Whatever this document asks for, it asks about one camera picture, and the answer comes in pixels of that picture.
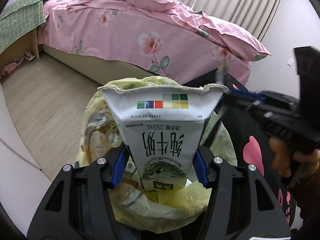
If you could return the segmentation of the person's right hand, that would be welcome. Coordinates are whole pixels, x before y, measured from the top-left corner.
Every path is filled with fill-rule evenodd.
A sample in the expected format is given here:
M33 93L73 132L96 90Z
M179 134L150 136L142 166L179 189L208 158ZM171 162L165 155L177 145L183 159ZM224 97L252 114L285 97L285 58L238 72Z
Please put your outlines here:
M290 189L301 187L319 194L319 149L310 155L294 152L285 141L274 135L270 137L269 145L275 153L273 168Z

